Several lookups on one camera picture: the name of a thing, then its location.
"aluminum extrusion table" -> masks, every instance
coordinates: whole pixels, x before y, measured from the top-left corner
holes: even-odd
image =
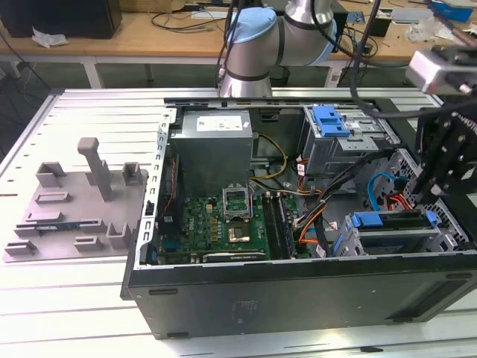
[[[414,89],[363,89],[401,110],[438,105]],[[280,89],[278,96],[334,98],[347,89]],[[0,233],[5,243],[37,187],[42,161],[84,170],[80,136],[96,136],[110,169],[149,169],[164,97],[215,97],[213,89],[87,89],[49,96],[0,165]],[[381,357],[477,356],[477,292],[422,324],[353,327],[157,341],[134,301],[119,298],[126,257],[0,263],[0,357]],[[310,304],[311,310],[322,309]]]

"yellow cable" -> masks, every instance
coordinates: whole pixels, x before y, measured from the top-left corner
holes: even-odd
[[[283,165],[282,165],[282,168],[277,173],[269,174],[269,175],[262,175],[260,177],[250,177],[250,179],[273,179],[275,177],[278,177],[279,175],[281,175],[285,171],[286,165],[287,165],[286,154],[283,151],[282,147],[280,147],[278,145],[278,143],[275,142],[273,139],[271,139],[269,136],[267,136],[265,134],[259,134],[259,136],[263,136],[264,138],[268,139],[271,143],[273,143],[273,145],[275,145],[275,147],[277,147],[277,149],[280,151],[280,153],[283,156]]]

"power cable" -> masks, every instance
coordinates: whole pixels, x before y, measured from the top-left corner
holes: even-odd
[[[370,18],[363,31],[363,37],[361,38],[361,42],[359,43],[358,49],[355,52],[355,58],[354,58],[354,64],[353,64],[353,72],[352,72],[353,76],[351,77],[351,84],[350,84],[351,97],[353,98],[354,102],[358,105],[358,107],[363,111],[363,113],[375,119],[411,119],[411,118],[416,118],[422,115],[431,115],[431,114],[436,115],[436,114],[448,113],[454,110],[460,110],[466,107],[477,105],[477,99],[473,99],[473,100],[462,102],[462,103],[448,104],[448,105],[445,105],[444,107],[425,108],[423,110],[412,110],[412,111],[404,111],[399,113],[381,113],[375,107],[370,106],[368,103],[366,103],[359,97],[358,90],[357,90],[359,64],[362,59],[364,45],[366,44],[367,38],[369,37],[369,33],[373,26],[374,20],[376,19],[376,14],[378,12],[380,4],[381,4],[381,0],[375,0],[373,4],[373,9],[371,10]]]
[[[10,51],[12,51],[35,74],[35,76],[38,77],[40,82],[46,88],[48,88],[48,90],[51,90],[50,85],[45,80],[43,80],[43,78],[40,75],[38,75],[37,71],[35,71],[35,69],[32,66],[30,66],[30,64],[27,61],[25,61],[23,59],[23,57],[20,56],[20,54],[18,52],[15,51],[15,49],[10,45],[10,43],[7,41],[7,39],[5,38],[4,34],[1,31],[0,31],[0,37],[3,39],[3,42],[5,43],[5,45],[7,45],[7,47],[10,49]]]

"wooden workbench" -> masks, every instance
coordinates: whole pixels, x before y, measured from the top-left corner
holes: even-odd
[[[409,3],[407,0],[396,1],[396,4],[404,7],[423,7],[423,5]],[[350,1],[341,1],[341,5],[348,11],[362,11],[365,15],[369,15],[372,7],[372,4]],[[396,6],[389,4],[388,0],[383,0],[381,7]],[[157,21],[164,23],[166,16],[162,16]],[[204,21],[206,19],[170,19],[167,25],[180,27]],[[207,32],[179,34],[153,26],[147,13],[124,13],[123,23],[111,40],[68,38],[68,45],[43,48],[29,38],[13,39],[7,35],[7,39],[13,48],[28,61],[82,63],[91,86],[99,88],[102,87],[102,81],[95,68],[96,63],[214,64],[223,42],[223,33],[219,28],[223,29],[224,21],[219,21],[217,24],[207,25],[210,28]],[[354,27],[362,30],[364,25],[356,24]],[[434,44],[410,43],[404,35],[407,27],[407,25],[391,24],[386,37],[375,37],[379,50],[374,58],[381,61],[407,61],[417,49]],[[347,38],[342,43],[351,49]],[[2,60],[18,60],[4,43],[0,43],[0,61]],[[324,64],[335,67],[334,76],[329,73],[329,79],[336,78],[336,72],[344,68],[346,60],[348,57],[341,52],[331,54],[329,61]]]

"white sticker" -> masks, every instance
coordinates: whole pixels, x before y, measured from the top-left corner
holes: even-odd
[[[466,180],[472,177],[474,174],[474,171],[476,170],[475,166],[473,168],[470,168],[469,170],[466,171],[466,173],[462,176],[461,180]]]
[[[338,231],[338,223],[337,222],[330,222],[329,227],[326,227],[325,231]]]
[[[322,259],[324,257],[326,257],[326,252],[325,250],[323,250],[323,248],[319,245],[316,245],[316,253],[318,254],[319,257],[321,257]]]
[[[344,125],[346,128],[359,128],[359,123],[356,122],[346,122]]]
[[[242,131],[240,116],[200,116],[197,132]]]
[[[37,227],[38,230],[58,230],[56,226],[39,226]]]

